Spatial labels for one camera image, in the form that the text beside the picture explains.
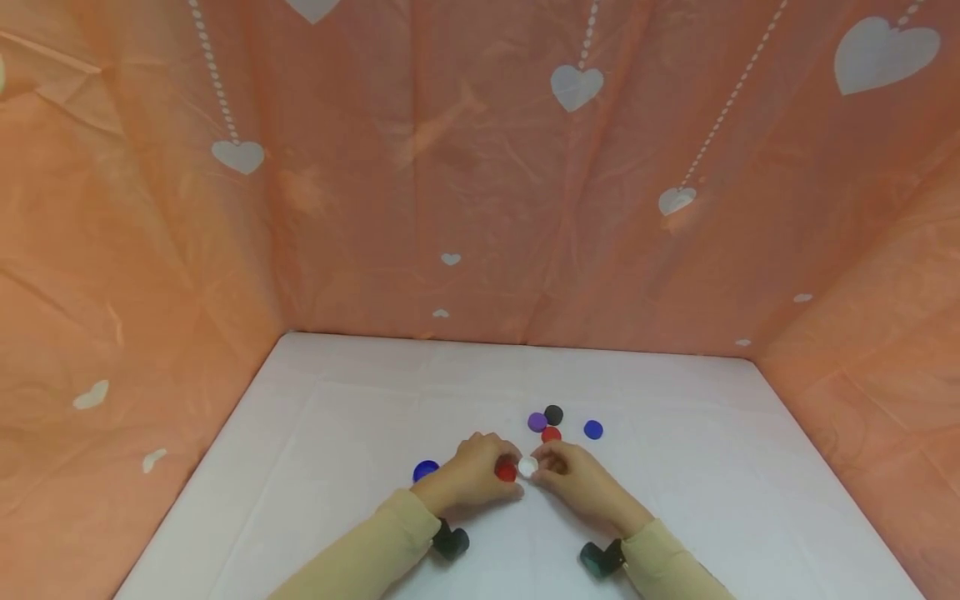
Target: purple bottle cap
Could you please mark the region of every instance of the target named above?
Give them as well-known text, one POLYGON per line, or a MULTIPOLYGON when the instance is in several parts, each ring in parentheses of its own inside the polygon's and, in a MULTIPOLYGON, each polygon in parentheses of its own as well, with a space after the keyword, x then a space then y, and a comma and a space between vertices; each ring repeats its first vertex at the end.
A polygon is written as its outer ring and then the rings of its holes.
POLYGON ((537 433, 543 431, 543 429, 546 428, 546 417, 543 413, 531 413, 527 419, 527 427, 530 427, 531 431, 536 431, 537 433))

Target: white bottle cap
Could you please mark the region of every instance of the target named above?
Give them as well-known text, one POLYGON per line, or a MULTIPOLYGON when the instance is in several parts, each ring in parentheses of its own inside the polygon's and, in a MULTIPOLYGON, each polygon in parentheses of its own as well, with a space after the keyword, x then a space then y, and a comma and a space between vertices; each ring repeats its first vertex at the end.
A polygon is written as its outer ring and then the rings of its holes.
POLYGON ((520 459, 520 462, 516 464, 516 470, 520 471, 520 475, 522 475, 524 479, 533 477, 539 467, 540 463, 532 456, 524 456, 520 459))

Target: hand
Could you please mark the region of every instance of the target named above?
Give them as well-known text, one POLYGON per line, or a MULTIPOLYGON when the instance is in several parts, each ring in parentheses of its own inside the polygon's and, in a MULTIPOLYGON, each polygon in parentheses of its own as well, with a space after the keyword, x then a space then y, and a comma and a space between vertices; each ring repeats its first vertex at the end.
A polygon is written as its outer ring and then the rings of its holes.
POLYGON ((457 453, 445 465, 414 484, 417 495, 427 510, 441 516, 453 507, 478 507, 497 500, 516 500, 523 488, 508 483, 494 473, 501 458, 516 464, 520 451, 495 433, 474 433, 460 442, 457 453))
POLYGON ((540 462, 533 482, 553 493, 580 518, 613 530, 624 540, 639 533, 653 515, 578 445, 553 440, 534 450, 540 462))

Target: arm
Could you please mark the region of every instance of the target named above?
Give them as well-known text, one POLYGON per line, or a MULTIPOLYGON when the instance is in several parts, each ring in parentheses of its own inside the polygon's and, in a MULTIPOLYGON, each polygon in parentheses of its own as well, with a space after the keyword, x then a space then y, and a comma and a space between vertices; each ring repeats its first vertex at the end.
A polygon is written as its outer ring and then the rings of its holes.
POLYGON ((659 519, 620 546, 624 568, 646 600, 734 600, 659 519))
POLYGON ((733 600, 733 596, 666 526, 578 445, 547 442, 533 453, 540 463, 533 481, 599 528, 620 546, 630 581, 646 600, 733 600))
POLYGON ((495 434, 473 434, 440 470, 410 490, 394 492, 366 521, 333 542, 270 596, 270 600, 376 600, 430 548, 438 516, 456 506, 518 499, 523 488, 500 481, 501 458, 514 463, 516 446, 495 434))
POLYGON ((409 490, 394 492, 376 512, 305 564, 270 600, 375 600, 417 564, 440 520, 409 490))

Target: dotted line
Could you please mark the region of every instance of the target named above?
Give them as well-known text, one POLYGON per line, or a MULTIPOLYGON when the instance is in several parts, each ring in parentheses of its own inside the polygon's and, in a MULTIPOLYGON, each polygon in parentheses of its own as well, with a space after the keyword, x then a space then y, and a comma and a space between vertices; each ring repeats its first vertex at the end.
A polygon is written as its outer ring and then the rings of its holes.
POLYGON ((897 21, 897 26, 903 27, 904 25, 906 25, 910 21, 910 15, 918 11, 920 9, 920 5, 923 3, 924 3, 924 0, 913 0, 913 4, 911 4, 910 7, 907 8, 906 14, 900 17, 900 19, 897 21))
POLYGON ((239 146, 240 135, 237 133, 236 125, 233 124, 233 113, 230 112, 227 93, 224 91, 224 85, 220 81, 220 69, 217 68, 217 63, 213 58, 213 46, 210 45, 210 35, 206 32, 204 14, 200 12, 200 0, 187 0, 186 3, 193 9, 193 24, 197 27, 197 35, 200 37, 200 45, 204 49, 204 58, 206 58, 206 68, 210 70, 213 89, 220 99, 220 110, 224 114, 224 121, 227 123, 227 129, 230 131, 231 141, 234 146, 239 146))
POLYGON ((580 62, 577 63, 581 71, 584 70, 584 66, 587 64, 587 56, 590 54, 590 38, 593 37, 593 25, 597 22, 599 2, 600 0, 593 0, 593 6, 590 7, 590 18, 587 19, 587 36, 584 38, 584 49, 580 51, 580 62))
POLYGON ((783 0, 780 2, 780 7, 777 8, 776 12, 774 12, 774 17, 770 21, 770 24, 767 25, 767 31, 763 34, 763 39, 757 45, 754 55, 750 57, 750 62, 747 63, 747 67, 743 70, 743 74, 740 75, 739 81, 737 81, 736 85, 733 87, 733 92, 731 92, 730 98, 727 99, 727 104, 724 106, 723 110, 720 111, 720 116, 718 116, 717 120, 713 123, 713 129, 707 134, 707 139, 704 140, 703 145, 700 147, 700 152, 697 154, 697 157, 693 159, 693 162, 690 163, 690 168, 686 171, 686 175, 684 176, 684 180, 681 181, 680 187, 684 187, 690 178, 693 177, 694 172, 697 170, 697 166, 707 153, 709 145, 713 142, 713 137, 716 136, 717 132, 720 131, 720 126, 727 118, 727 113, 730 112, 733 102, 736 100, 736 97, 740 95, 740 89, 743 88, 743 83, 747 81, 747 78, 750 77, 750 72, 754 70, 754 64, 756 63, 756 60, 760 58, 763 48, 766 47, 767 40, 770 39, 771 32, 777 29, 777 21, 779 21, 780 17, 783 15, 783 9, 785 9, 786 5, 789 3, 790 0, 783 0))

